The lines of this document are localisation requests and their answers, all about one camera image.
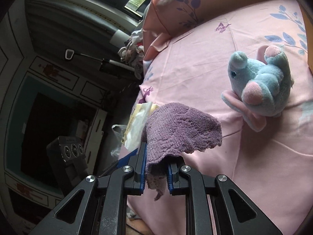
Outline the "white handled mop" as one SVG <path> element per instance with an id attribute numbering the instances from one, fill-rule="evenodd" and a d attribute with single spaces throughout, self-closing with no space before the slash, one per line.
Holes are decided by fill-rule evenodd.
<path id="1" fill-rule="evenodd" d="M 106 59 L 106 58 L 96 58 L 96 57 L 93 57 L 93 56 L 90 56 L 90 55 L 86 55 L 86 54 L 82 54 L 82 53 L 79 53 L 79 52 L 75 52 L 72 49 L 65 50 L 65 59 L 66 60 L 71 61 L 75 55 L 76 56 L 85 57 L 85 58 L 89 58 L 89 59 L 92 59 L 94 61 L 99 61 L 102 64 L 109 63 L 111 65 L 121 67 L 121 68 L 126 69 L 128 71 L 135 72 L 135 69 L 133 67 L 125 65 L 125 64 L 123 64 L 121 62 L 118 62 L 118 61 L 114 61 L 114 60 L 110 60 L 110 59 Z"/>

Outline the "yellow facial tissue pack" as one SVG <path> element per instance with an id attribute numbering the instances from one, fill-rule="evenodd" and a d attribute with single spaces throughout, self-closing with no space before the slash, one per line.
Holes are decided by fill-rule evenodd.
<path id="1" fill-rule="evenodd" d="M 137 103 L 135 105 L 122 139 L 122 143 L 128 152 L 138 148 L 146 121 L 157 108 L 159 108 L 159 105 L 153 102 Z"/>

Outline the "pile of clothes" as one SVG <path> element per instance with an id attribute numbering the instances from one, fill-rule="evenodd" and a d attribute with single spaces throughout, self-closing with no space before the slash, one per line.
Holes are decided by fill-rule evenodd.
<path id="1" fill-rule="evenodd" d="M 118 55 L 122 62 L 134 69 L 135 77 L 140 80 L 143 74 L 144 58 L 142 29 L 132 32 L 128 41 L 125 42 L 125 46 L 119 50 Z"/>

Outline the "white plastic bag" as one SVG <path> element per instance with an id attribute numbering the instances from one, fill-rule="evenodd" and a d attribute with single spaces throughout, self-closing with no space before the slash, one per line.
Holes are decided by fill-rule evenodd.
<path id="1" fill-rule="evenodd" d="M 119 157 L 126 129 L 127 129 L 126 125 L 119 124 L 112 125 L 112 131 L 115 136 L 115 139 L 117 140 L 117 146 L 114 147 L 113 150 L 110 152 L 111 156 L 113 156 L 114 158 Z"/>

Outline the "pink sheet covered cushion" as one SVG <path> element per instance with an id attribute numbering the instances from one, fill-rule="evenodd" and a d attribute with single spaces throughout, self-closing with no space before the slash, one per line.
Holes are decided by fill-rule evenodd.
<path id="1" fill-rule="evenodd" d="M 169 41 L 220 15 L 270 0 L 151 0 L 143 23 L 144 60 L 153 60 Z"/>

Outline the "pink bed sheet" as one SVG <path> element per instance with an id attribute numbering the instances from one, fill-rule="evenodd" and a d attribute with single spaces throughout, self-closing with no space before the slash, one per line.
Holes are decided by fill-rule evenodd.
<path id="1" fill-rule="evenodd" d="M 293 234 L 312 207 L 312 74 L 296 0 L 272 0 L 219 16 L 170 40 L 146 73 L 139 100 L 179 102 L 215 116 L 221 147 L 184 154 L 208 176 L 227 175 L 275 223 Z M 264 45 L 286 53 L 294 85 L 281 116 L 254 132 L 229 108 L 228 61 L 234 51 L 256 58 Z"/>

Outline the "purple knitted cloth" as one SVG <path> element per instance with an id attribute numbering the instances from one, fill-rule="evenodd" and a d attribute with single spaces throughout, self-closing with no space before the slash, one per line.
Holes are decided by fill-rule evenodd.
<path id="1" fill-rule="evenodd" d="M 145 178 L 148 188 L 156 191 L 157 201 L 165 193 L 165 158 L 221 146 L 222 128 L 217 118 L 172 102 L 150 114 L 142 141 L 146 143 Z"/>

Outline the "blue plush mouse toy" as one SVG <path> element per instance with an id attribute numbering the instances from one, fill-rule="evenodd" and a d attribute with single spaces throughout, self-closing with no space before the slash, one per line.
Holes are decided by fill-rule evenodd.
<path id="1" fill-rule="evenodd" d="M 232 89 L 223 91 L 221 98 L 255 132 L 265 128 L 267 117 L 281 116 L 294 84 L 288 58 L 277 46 L 262 46 L 256 59 L 234 52 L 228 76 Z"/>

